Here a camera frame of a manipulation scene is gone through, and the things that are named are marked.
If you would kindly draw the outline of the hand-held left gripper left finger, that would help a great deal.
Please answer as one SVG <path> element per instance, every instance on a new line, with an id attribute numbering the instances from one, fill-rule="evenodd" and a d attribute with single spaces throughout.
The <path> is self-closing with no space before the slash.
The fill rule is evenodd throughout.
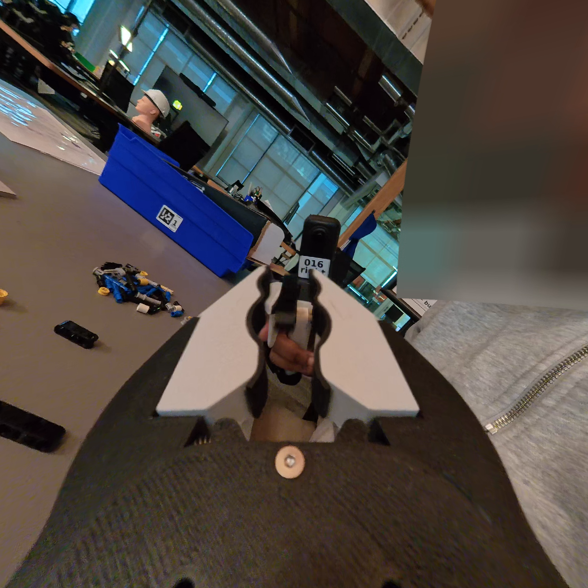
<path id="1" fill-rule="evenodd" d="M 160 417 L 222 419 L 250 437 L 268 400 L 266 323 L 270 270 L 258 268 L 203 311 L 156 406 Z"/>

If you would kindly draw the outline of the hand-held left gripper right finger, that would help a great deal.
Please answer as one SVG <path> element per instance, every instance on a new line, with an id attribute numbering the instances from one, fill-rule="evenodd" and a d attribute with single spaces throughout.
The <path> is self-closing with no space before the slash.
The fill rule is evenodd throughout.
<path id="1" fill-rule="evenodd" d="M 379 321 L 317 270 L 304 289 L 304 348 L 312 350 L 312 406 L 319 421 L 416 417 L 419 405 Z"/>

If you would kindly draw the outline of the pile of small lego connectors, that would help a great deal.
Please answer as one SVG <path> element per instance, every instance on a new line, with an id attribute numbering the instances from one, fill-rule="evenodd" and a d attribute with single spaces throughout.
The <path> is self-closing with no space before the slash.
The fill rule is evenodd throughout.
<path id="1" fill-rule="evenodd" d="M 173 318 L 184 315 L 184 308 L 172 298 L 173 290 L 151 280 L 147 272 L 136 266 L 107 262 L 94 268 L 92 275 L 99 295 L 112 295 L 118 304 L 132 303 L 137 313 L 165 312 Z"/>

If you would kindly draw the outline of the small black lego brick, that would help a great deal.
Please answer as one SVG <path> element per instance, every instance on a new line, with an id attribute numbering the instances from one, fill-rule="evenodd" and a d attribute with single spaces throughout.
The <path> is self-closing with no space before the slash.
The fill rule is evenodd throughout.
<path id="1" fill-rule="evenodd" d="M 57 324 L 54 332 L 84 349 L 92 349 L 99 340 L 99 335 L 71 320 Z"/>

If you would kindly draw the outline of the person's right hand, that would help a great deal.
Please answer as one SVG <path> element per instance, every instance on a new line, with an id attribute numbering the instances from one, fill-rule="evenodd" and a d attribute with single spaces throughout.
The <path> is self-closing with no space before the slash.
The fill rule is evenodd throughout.
<path id="1" fill-rule="evenodd" d="M 270 370 L 278 374 L 280 370 L 285 372 L 300 373 L 304 376 L 312 376 L 314 372 L 314 353 L 303 349 L 295 341 L 287 337 L 284 332 L 276 335 L 275 343 L 271 348 L 267 346 L 269 322 L 259 331 L 258 338 L 266 348 L 267 362 Z"/>

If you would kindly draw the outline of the blue plastic bin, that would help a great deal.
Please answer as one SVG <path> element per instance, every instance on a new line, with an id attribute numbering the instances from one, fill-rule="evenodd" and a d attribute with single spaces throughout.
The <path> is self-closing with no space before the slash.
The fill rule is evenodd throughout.
<path id="1" fill-rule="evenodd" d="M 118 125 L 99 182 L 219 277 L 246 262 L 253 234 L 155 146 Z"/>

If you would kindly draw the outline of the person's grey hoodie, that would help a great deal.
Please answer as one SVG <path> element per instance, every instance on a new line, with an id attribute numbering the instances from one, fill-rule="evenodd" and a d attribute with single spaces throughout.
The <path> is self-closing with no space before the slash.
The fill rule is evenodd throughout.
<path id="1" fill-rule="evenodd" d="M 565 582 L 587 587 L 587 312 L 438 301 L 405 339 L 481 422 Z"/>

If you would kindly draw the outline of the black computer monitor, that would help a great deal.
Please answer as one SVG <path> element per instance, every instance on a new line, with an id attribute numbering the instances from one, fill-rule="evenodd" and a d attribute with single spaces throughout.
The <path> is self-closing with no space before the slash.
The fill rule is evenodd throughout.
<path id="1" fill-rule="evenodd" d="M 177 161 L 178 167 L 189 172 L 210 150 L 189 121 L 184 121 L 169 136 L 158 143 L 158 149 Z"/>

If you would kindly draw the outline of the mannequin head with hard hat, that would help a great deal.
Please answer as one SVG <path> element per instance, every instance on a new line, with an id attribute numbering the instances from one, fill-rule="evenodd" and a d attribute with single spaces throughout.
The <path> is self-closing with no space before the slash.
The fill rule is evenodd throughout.
<path id="1" fill-rule="evenodd" d="M 143 96 L 137 101 L 136 115 L 131 117 L 132 123 L 144 133 L 152 135 L 152 128 L 161 118 L 165 119 L 170 110 L 170 104 L 165 94 L 157 89 L 143 91 Z"/>

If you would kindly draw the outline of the printed paper sheet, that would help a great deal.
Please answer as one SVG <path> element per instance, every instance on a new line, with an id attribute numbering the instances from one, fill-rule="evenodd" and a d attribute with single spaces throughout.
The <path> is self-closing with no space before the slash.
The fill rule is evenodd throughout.
<path id="1" fill-rule="evenodd" d="M 74 130 L 18 88 L 1 81 L 1 134 L 67 164 L 101 175 L 105 161 Z"/>

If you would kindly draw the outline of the long wooden office desk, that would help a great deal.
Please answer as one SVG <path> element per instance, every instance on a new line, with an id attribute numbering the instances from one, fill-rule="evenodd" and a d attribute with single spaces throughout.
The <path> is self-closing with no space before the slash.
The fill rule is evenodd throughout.
<path id="1" fill-rule="evenodd" d="M 90 83 L 86 78 L 72 75 L 62 66 L 51 61 L 35 46 L 33 46 L 25 37 L 16 32 L 10 25 L 1 20 L 1 38 L 12 45 L 16 45 L 19 51 L 24 51 L 26 55 L 32 58 L 41 67 L 43 73 L 52 72 L 54 76 L 59 77 L 65 83 L 75 88 L 77 92 L 84 94 L 87 98 L 93 100 L 101 108 L 108 111 L 122 121 L 130 121 L 125 111 L 119 108 L 115 103 L 100 92 L 99 89 Z"/>

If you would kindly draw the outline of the large wall display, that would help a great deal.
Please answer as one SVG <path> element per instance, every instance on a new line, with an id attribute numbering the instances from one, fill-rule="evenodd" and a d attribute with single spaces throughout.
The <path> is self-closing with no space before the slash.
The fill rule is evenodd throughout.
<path id="1" fill-rule="evenodd" d="M 164 131 L 170 133 L 189 122 L 194 131 L 209 145 L 224 131 L 228 120 L 215 108 L 212 99 L 184 74 L 165 66 L 154 85 L 163 92 L 170 104 Z"/>

